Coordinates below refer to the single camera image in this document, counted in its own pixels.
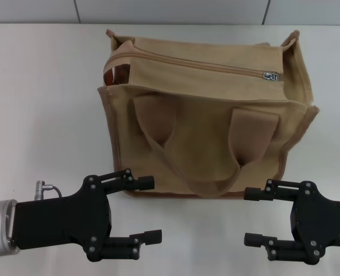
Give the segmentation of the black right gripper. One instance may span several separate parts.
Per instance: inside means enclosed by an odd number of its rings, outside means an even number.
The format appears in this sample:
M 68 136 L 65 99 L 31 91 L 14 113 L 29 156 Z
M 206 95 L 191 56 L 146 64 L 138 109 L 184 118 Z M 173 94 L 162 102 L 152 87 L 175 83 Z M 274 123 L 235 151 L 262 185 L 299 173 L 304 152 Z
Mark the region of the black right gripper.
M 340 201 L 327 199 L 313 182 L 268 179 L 264 189 L 247 187 L 244 200 L 291 201 L 291 229 L 295 241 L 245 233 L 244 245 L 265 247 L 270 261 L 315 265 L 327 247 L 340 247 Z

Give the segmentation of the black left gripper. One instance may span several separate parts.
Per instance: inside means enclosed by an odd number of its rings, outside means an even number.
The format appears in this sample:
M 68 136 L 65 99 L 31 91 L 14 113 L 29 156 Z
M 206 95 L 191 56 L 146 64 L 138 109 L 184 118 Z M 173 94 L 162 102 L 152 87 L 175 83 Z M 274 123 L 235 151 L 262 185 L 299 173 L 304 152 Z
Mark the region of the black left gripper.
M 70 196 L 19 202 L 12 239 L 21 250 L 78 244 L 91 262 L 138 260 L 143 244 L 162 242 L 162 230 L 111 236 L 111 210 L 106 193 L 153 190 L 154 186 L 153 176 L 135 179 L 129 168 L 102 176 L 89 175 Z

